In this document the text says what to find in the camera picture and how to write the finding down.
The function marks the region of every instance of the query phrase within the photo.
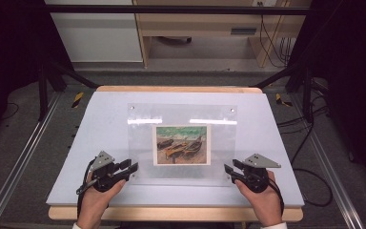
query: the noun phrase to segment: aluminum rail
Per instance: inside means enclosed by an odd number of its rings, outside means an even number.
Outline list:
[[[34,150],[40,141],[40,138],[44,131],[46,130],[46,127],[48,123],[51,120],[52,114],[55,110],[55,107],[58,103],[58,100],[61,96],[61,93],[55,93],[54,97],[51,99],[50,102],[50,109],[47,112],[47,115],[42,121],[39,121],[34,128],[33,133],[31,134],[28,142],[26,143],[25,148],[22,151],[22,154],[17,159],[16,164],[13,166],[10,175],[8,176],[7,180],[5,181],[5,184],[2,186],[0,191],[0,217],[5,210],[6,205],[8,204],[11,195],[13,194],[14,189],[17,186],[17,183],[20,180],[20,177],[23,175],[23,172],[26,169],[26,166],[29,163],[29,160],[31,156],[34,153]]]
[[[222,6],[131,6],[131,5],[24,5],[27,11],[69,13],[177,13],[177,14],[256,14],[256,15],[309,15],[328,10],[278,7],[222,7]]]
[[[290,95],[292,101],[295,104],[295,108],[297,109],[298,113],[302,115],[299,97],[296,95]],[[329,158],[327,157],[325,150],[322,144],[319,141],[319,138],[316,135],[316,132],[312,130],[311,132],[311,143],[314,147],[314,153],[316,156],[317,161],[319,162],[320,168],[322,169],[323,175],[326,177],[327,182],[330,184],[335,200],[337,202],[337,206],[340,209],[344,220],[347,223],[347,226],[350,229],[363,229],[364,225],[356,211],[355,206],[353,205],[352,201],[350,200],[349,195],[346,192],[343,184],[340,181],[340,178],[337,175],[332,163],[330,162]]]

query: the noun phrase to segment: painting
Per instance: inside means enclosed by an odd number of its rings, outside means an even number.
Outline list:
[[[154,125],[153,165],[210,165],[209,125]]]

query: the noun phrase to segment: human hand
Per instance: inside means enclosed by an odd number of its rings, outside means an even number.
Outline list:
[[[91,181],[91,177],[92,174],[89,175],[87,182]],[[126,180],[122,179],[104,193],[95,190],[93,187],[86,190],[76,224],[83,229],[99,228],[101,218],[110,200],[121,191],[125,183]]]
[[[275,174],[271,171],[267,172],[269,178],[275,182]],[[282,223],[280,199],[272,187],[268,186],[262,193],[254,193],[239,179],[234,183],[240,193],[252,204],[254,213],[264,227]]]

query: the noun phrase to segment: white table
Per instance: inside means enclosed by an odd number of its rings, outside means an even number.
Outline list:
[[[154,103],[235,107],[237,125],[234,156],[241,160],[249,154],[258,153],[281,164],[281,168],[270,170],[274,171],[284,198],[283,219],[302,219],[302,195],[267,97],[259,89],[122,86],[101,87],[93,94],[69,155],[47,200],[51,206],[49,215],[52,219],[76,219],[75,190],[81,185],[89,161],[100,151],[106,151],[116,161],[129,156],[129,104]],[[221,186],[139,185],[132,179],[111,201],[102,219],[257,220],[249,202],[228,179]]]

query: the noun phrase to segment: sleeve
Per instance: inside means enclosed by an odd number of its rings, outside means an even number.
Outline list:
[[[287,223],[283,222],[278,225],[270,226],[270,227],[262,227],[261,229],[287,229]]]
[[[82,229],[82,228],[80,228],[78,225],[76,225],[76,223],[74,223],[72,229]]]

